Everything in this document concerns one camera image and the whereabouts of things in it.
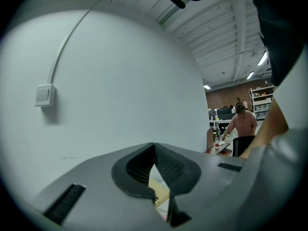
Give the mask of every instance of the black office chair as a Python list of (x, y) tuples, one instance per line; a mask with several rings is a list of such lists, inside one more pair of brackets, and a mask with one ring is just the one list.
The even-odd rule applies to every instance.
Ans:
[(248, 148), (255, 136), (244, 136), (233, 139), (232, 156), (239, 157)]

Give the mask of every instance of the black slot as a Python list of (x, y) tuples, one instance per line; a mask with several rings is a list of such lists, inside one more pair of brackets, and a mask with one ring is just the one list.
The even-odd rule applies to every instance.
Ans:
[(45, 212), (44, 216), (60, 225), (85, 189), (84, 186), (72, 184)]
[(228, 164), (228, 163), (220, 163), (218, 165), (219, 167), (222, 167), (222, 168), (225, 168), (225, 169), (229, 169), (229, 170), (232, 170), (232, 171), (236, 171), (236, 172), (240, 172), (242, 167), (241, 166), (237, 166), (237, 165), (233, 165), (233, 164)]

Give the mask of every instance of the shelf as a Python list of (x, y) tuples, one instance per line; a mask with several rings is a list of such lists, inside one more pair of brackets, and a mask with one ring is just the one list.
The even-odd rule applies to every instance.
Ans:
[(255, 113), (259, 113), (259, 112), (267, 112), (269, 110), (259, 110), (259, 111), (255, 111)]
[(271, 101), (270, 101), (270, 102), (267, 102), (267, 103), (254, 104), (254, 106), (257, 106), (257, 105), (265, 105), (265, 104), (268, 104), (268, 103), (271, 103)]
[(251, 90), (251, 91), (260, 91), (260, 90), (265, 90), (265, 89), (274, 88), (274, 87), (275, 87), (275, 86), (263, 87), (263, 88), (260, 88), (260, 89), (254, 89), (254, 90)]
[(255, 98), (264, 98), (264, 97), (269, 97), (269, 96), (272, 96), (273, 94), (267, 94), (267, 95), (262, 95), (262, 96), (258, 96), (258, 97), (254, 97)]

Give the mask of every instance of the fluorescent light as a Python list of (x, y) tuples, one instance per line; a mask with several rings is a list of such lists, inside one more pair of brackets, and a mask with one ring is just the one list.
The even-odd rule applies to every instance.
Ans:
[(262, 65), (262, 64), (264, 63), (264, 61), (265, 61), (265, 59), (267, 58), (267, 56), (268, 56), (268, 54), (267, 54), (267, 52), (265, 51), (265, 52), (263, 53), (263, 56), (262, 56), (260, 62), (258, 63), (258, 66), (260, 66), (260, 65)]
[(249, 76), (247, 77), (247, 79), (250, 79), (250, 77), (254, 74), (254, 71), (250, 72)]

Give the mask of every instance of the white wall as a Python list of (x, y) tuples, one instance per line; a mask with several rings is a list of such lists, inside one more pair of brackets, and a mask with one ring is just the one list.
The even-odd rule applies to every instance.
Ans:
[(56, 106), (34, 106), (63, 37), (90, 5), (40, 8), (18, 18), (0, 45), (2, 172), (27, 201), (93, 156), (145, 142), (206, 148), (207, 104), (190, 51), (154, 22), (108, 3), (68, 41), (53, 82)]

